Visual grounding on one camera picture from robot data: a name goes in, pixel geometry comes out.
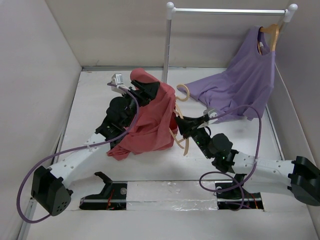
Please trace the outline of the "red t shirt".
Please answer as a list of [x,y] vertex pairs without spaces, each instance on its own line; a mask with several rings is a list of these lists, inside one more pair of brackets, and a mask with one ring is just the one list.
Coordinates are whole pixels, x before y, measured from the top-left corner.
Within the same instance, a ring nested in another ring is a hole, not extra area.
[[130,79],[141,83],[159,83],[156,98],[148,105],[140,107],[135,126],[123,140],[107,152],[107,156],[117,161],[124,160],[130,153],[135,155],[162,151],[174,145],[173,134],[178,133],[174,109],[176,107],[175,90],[159,81],[142,68],[130,73]]

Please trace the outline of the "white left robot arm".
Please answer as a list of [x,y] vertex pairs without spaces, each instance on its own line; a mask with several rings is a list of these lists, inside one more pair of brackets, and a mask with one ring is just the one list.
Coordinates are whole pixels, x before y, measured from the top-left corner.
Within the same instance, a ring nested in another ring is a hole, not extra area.
[[71,183],[93,162],[96,154],[109,151],[128,135],[142,113],[141,108],[156,98],[160,88],[158,81],[131,83],[133,87],[109,83],[121,95],[110,101],[105,118],[86,145],[71,149],[71,154],[58,163],[49,167],[40,165],[33,170],[31,196],[50,216],[57,216],[68,207],[73,194]]

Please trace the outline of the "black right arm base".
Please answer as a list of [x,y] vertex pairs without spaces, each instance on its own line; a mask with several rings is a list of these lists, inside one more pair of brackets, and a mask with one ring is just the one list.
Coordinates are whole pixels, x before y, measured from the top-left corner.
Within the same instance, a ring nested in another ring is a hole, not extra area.
[[[215,188],[217,190],[226,189],[232,187],[236,183],[232,180],[216,180]],[[261,194],[249,193],[243,189],[244,202],[241,207],[242,210],[263,210],[264,205],[262,201]],[[240,208],[242,202],[242,194],[239,188],[232,189],[230,191],[225,191],[222,193],[214,193],[217,198],[217,208],[218,210],[231,210],[236,211]]]

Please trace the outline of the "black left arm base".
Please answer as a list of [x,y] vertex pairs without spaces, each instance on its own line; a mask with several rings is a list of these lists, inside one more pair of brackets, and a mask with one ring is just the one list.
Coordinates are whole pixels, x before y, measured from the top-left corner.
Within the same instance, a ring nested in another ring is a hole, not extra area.
[[127,209],[127,181],[113,181],[101,171],[94,173],[102,179],[104,187],[98,194],[82,197],[79,208],[86,211],[122,211]]

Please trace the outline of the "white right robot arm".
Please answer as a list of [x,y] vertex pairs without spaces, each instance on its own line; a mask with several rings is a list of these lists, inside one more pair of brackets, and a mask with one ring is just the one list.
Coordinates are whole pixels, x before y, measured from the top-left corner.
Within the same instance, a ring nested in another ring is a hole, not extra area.
[[184,139],[192,138],[220,172],[234,174],[231,191],[237,197],[248,193],[274,193],[294,197],[310,206],[320,205],[320,170],[306,157],[294,160],[261,159],[233,149],[226,135],[210,136],[202,126],[209,116],[175,117]]

